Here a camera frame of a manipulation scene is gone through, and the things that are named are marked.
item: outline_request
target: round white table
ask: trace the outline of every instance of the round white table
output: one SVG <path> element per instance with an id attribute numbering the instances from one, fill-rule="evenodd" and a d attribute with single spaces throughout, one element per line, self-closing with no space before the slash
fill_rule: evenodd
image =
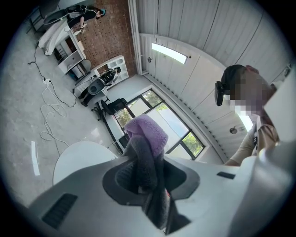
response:
<path id="1" fill-rule="evenodd" d="M 94 142 L 77 142 L 67 147 L 55 164 L 53 184 L 57 184 L 73 172 L 116 159 L 106 147 Z"/>

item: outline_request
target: ear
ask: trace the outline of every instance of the ear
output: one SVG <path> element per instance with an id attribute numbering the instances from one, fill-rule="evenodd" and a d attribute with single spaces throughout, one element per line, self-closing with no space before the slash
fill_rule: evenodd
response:
<path id="1" fill-rule="evenodd" d="M 257 73 L 257 74 L 259 74 L 259 71 L 258 71 L 258 69 L 256 69 L 256 68 L 253 68 L 252 66 L 250 66 L 250 65 L 246 65 L 246 69 L 249 71 L 249 72 L 254 72 L 254 73 Z"/>

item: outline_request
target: brick wall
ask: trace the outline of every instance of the brick wall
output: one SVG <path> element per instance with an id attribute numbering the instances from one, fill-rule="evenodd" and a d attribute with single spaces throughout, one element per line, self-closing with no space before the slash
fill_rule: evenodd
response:
<path id="1" fill-rule="evenodd" d="M 84 34 L 78 34 L 92 68 L 123 55 L 129 76 L 136 74 L 136 61 L 130 29 L 127 0 L 95 0 L 94 6 L 106 10 L 100 19 L 87 21 Z"/>

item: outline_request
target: beige shirt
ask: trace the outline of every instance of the beige shirt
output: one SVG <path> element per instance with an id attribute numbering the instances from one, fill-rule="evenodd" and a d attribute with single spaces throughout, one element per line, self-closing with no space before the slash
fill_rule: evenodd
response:
<path id="1" fill-rule="evenodd" d="M 274 86 L 278 88 L 281 82 L 274 83 Z M 249 156 L 257 156 L 263 148 L 273 147 L 279 141 L 278 133 L 273 126 L 266 124 L 259 116 L 256 123 L 257 146 L 255 146 L 253 143 L 255 136 L 255 125 L 253 125 L 251 130 L 247 133 L 244 140 L 242 141 L 237 152 L 230 158 L 231 160 L 241 164 L 245 158 Z"/>

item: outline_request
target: perforated brown panel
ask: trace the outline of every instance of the perforated brown panel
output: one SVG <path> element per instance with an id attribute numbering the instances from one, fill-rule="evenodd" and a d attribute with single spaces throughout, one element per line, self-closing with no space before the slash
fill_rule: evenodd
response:
<path id="1" fill-rule="evenodd" d="M 99 20 L 87 21 L 84 34 L 78 34 L 92 68 L 118 55 L 123 55 L 129 76 L 136 73 L 135 53 L 130 29 L 127 0 L 95 0 L 95 7 L 106 10 Z"/>

